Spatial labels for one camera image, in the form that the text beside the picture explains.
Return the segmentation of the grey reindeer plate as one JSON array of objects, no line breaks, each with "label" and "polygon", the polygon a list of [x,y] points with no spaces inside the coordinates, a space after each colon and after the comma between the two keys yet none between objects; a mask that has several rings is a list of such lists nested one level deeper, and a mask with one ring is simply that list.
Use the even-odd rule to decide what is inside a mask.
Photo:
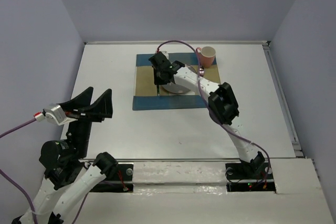
[{"label": "grey reindeer plate", "polygon": [[162,67],[159,71],[158,77],[160,77],[160,88],[163,88],[168,93],[172,94],[185,94],[190,91],[190,89],[178,85],[172,80],[174,80],[174,75],[177,73],[179,69],[182,67],[186,67],[190,72],[196,73],[196,70],[189,66],[189,65],[183,65],[180,63],[172,63],[169,66]]}]

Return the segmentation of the blue and tan cloth placemat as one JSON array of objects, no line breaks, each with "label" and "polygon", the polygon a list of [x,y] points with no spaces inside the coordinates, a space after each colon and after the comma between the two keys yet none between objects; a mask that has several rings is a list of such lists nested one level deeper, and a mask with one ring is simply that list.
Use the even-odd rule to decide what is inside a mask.
[{"label": "blue and tan cloth placemat", "polygon": [[[133,111],[144,110],[169,110],[169,109],[196,109],[204,108],[205,105],[199,95],[194,92],[182,93],[177,89],[177,94],[166,91],[160,87],[160,95],[157,95],[154,85],[154,73],[149,58],[152,54],[136,55],[136,78],[135,93],[133,96]],[[193,52],[169,53],[170,61],[180,61],[194,70],[197,70],[197,59]],[[205,69],[204,77],[212,82],[222,83],[219,76],[216,59],[211,67]]]}]

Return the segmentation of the spoon with teal handle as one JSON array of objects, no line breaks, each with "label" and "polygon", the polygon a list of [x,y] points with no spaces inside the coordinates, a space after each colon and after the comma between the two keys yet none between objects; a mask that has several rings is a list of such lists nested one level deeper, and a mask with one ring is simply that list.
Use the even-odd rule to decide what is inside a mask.
[{"label": "spoon with teal handle", "polygon": [[204,69],[203,67],[200,67],[200,68],[199,68],[199,75],[200,75],[201,77],[203,77],[203,76],[204,76],[204,73],[205,73],[205,69]]}]

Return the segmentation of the pink mug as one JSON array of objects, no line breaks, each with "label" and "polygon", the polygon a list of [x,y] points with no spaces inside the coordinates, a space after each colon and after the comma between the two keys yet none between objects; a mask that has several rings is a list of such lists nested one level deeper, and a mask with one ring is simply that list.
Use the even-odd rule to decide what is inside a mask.
[{"label": "pink mug", "polygon": [[209,68],[216,57],[216,50],[211,46],[205,47],[197,47],[196,48],[197,55],[199,56],[200,64],[204,68]]}]

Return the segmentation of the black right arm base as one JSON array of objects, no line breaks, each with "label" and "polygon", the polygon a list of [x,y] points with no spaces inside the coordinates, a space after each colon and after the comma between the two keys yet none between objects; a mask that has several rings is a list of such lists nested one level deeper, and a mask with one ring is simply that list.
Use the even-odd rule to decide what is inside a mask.
[{"label": "black right arm base", "polygon": [[235,192],[276,192],[275,181],[268,162],[255,173],[249,173],[242,163],[225,164],[226,189]]}]

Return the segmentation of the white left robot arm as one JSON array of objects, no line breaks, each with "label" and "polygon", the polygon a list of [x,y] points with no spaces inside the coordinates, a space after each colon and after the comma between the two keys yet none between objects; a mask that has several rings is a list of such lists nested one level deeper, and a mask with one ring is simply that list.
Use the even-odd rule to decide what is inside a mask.
[{"label": "white left robot arm", "polygon": [[45,142],[39,162],[45,168],[41,187],[29,209],[13,223],[63,223],[69,211],[104,179],[111,179],[118,170],[118,162],[103,152],[79,177],[87,156],[91,127],[112,118],[112,90],[107,89],[92,102],[93,87],[86,88],[75,98],[50,104],[35,115],[37,121],[68,125],[66,139]]}]

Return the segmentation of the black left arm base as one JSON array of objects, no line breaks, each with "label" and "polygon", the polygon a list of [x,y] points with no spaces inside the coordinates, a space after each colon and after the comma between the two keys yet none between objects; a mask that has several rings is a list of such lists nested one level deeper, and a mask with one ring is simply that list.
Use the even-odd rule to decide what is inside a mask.
[{"label": "black left arm base", "polygon": [[102,182],[95,185],[92,193],[131,193],[133,192],[133,170],[132,163],[121,163],[118,171],[110,174]]}]

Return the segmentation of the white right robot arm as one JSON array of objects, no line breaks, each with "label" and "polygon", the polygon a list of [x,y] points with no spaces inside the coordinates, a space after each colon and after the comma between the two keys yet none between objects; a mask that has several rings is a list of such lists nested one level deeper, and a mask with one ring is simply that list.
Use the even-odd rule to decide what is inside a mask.
[{"label": "white right robot arm", "polygon": [[224,128],[236,147],[241,162],[239,172],[250,179],[259,177],[265,158],[257,144],[242,137],[238,102],[230,84],[218,84],[200,77],[185,64],[170,62],[162,52],[150,57],[149,62],[153,68],[155,85],[177,84],[201,97],[211,119]]}]

